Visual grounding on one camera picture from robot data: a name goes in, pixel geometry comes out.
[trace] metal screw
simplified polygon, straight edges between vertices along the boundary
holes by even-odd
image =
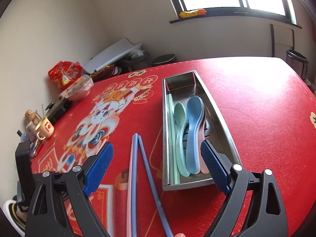
[[[44,176],[44,177],[48,177],[49,174],[50,174],[49,171],[45,171],[45,172],[43,173],[43,176]]]
[[[233,169],[235,169],[236,171],[241,171],[242,170],[242,166],[239,164],[234,164],[233,165]]]
[[[79,172],[81,170],[81,166],[74,166],[73,168],[72,168],[72,171],[73,172]]]
[[[267,175],[272,175],[272,171],[271,171],[270,169],[266,169],[264,172],[265,172]]]

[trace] trash can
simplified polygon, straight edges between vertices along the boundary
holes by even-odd
[[[166,55],[162,55],[162,56],[155,58],[152,61],[151,65],[160,66],[160,65],[166,65],[166,64],[176,63],[176,62],[178,62],[176,55],[166,54]]]
[[[306,79],[308,60],[299,52],[293,50],[286,51],[286,63],[301,77]]]

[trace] mug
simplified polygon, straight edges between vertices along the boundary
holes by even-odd
[[[37,132],[37,138],[44,140],[45,138],[48,139],[52,136],[54,127],[47,117],[43,117],[42,120],[37,124],[35,131]]]

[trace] table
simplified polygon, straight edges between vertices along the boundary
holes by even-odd
[[[111,236],[126,237],[127,169],[132,135],[138,133],[173,233],[203,236],[224,195],[214,185],[162,191],[162,79],[191,70],[198,72],[218,105],[243,166],[273,171],[292,235],[316,198],[316,98],[278,58],[178,62],[98,82],[56,123],[53,136],[32,161],[33,172],[66,172],[111,142],[114,158],[89,198]],[[137,173],[138,236],[165,236],[140,153]],[[234,233],[242,226],[249,200],[247,193]],[[73,230],[80,233],[69,202],[65,205]]]

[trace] red snack bag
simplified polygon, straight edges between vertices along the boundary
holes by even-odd
[[[79,62],[60,61],[48,72],[48,76],[63,91],[80,78],[81,73],[82,67]]]

